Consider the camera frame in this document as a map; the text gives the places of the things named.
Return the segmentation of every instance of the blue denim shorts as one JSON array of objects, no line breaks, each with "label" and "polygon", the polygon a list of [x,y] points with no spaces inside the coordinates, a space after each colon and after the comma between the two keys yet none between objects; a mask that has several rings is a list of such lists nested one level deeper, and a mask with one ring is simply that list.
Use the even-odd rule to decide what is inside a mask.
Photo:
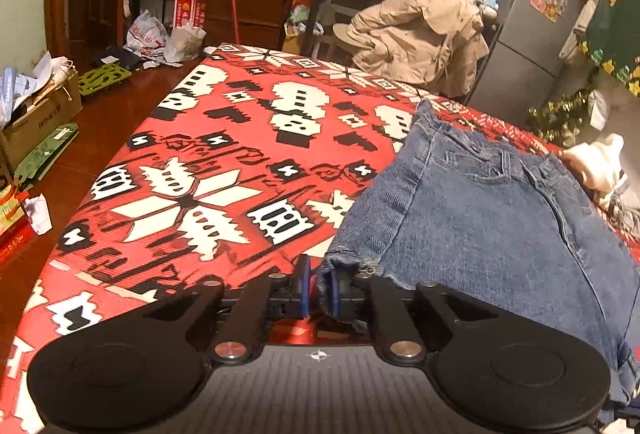
[{"label": "blue denim shorts", "polygon": [[319,268],[412,289],[437,281],[588,342],[612,371],[611,404],[638,384],[640,278],[626,245],[550,154],[519,153],[442,122],[430,102],[394,162],[355,202]]}]

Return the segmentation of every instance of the wooden floor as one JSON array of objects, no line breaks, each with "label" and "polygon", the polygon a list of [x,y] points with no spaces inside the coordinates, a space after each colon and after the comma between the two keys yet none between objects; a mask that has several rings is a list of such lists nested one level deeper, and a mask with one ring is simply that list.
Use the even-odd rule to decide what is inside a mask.
[{"label": "wooden floor", "polygon": [[[58,235],[95,178],[151,110],[196,66],[134,72],[121,85],[82,101],[80,133],[30,195],[44,194],[53,230],[33,239],[0,267],[0,367],[4,367],[22,310]],[[79,72],[88,68],[78,68]]]}]

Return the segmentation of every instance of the gray ribbed panel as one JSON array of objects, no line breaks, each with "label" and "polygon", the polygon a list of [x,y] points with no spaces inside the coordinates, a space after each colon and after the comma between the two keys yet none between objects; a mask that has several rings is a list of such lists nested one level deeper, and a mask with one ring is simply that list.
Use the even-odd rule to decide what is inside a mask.
[{"label": "gray ribbed panel", "polygon": [[216,370],[190,406],[142,433],[492,432],[452,411],[423,372],[386,364],[371,346],[320,350],[328,357],[317,361],[314,346],[267,346],[255,362]]}]

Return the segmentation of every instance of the red bedspread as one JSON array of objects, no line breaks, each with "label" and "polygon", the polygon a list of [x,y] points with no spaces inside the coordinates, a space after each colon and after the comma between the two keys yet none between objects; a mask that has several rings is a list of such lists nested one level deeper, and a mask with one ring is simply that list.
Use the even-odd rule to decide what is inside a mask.
[{"label": "red bedspread", "polygon": [[[60,237],[5,370],[3,434],[41,426],[26,370],[59,335],[211,277],[237,287],[290,273],[302,252],[317,267],[354,199],[402,146],[422,96],[329,62],[221,46],[129,138]],[[428,97],[463,129],[548,152],[529,133]],[[316,322],[278,325],[275,338],[340,337]]]}]

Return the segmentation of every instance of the green plastic stool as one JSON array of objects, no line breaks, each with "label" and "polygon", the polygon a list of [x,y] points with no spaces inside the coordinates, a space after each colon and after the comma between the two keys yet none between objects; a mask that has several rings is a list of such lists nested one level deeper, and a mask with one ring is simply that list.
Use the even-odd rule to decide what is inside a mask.
[{"label": "green plastic stool", "polygon": [[88,71],[78,78],[78,87],[83,97],[108,88],[112,84],[131,77],[131,72],[116,64],[105,64]]}]

